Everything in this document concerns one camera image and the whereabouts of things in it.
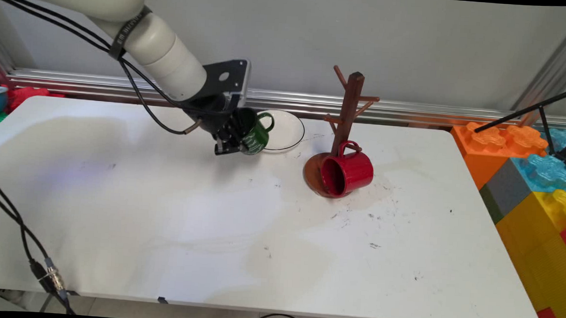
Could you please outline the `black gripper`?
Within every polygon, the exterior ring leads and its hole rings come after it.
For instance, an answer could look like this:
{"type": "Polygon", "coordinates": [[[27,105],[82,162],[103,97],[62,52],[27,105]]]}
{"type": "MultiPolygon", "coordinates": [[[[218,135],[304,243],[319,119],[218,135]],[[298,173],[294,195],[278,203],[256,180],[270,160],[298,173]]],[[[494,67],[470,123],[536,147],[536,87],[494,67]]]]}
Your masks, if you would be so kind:
{"type": "Polygon", "coordinates": [[[215,155],[241,152],[243,144],[250,144],[251,130],[257,113],[253,109],[239,109],[241,96],[213,94],[183,103],[183,111],[194,123],[183,130],[189,134],[201,128],[214,137],[215,155]]]}

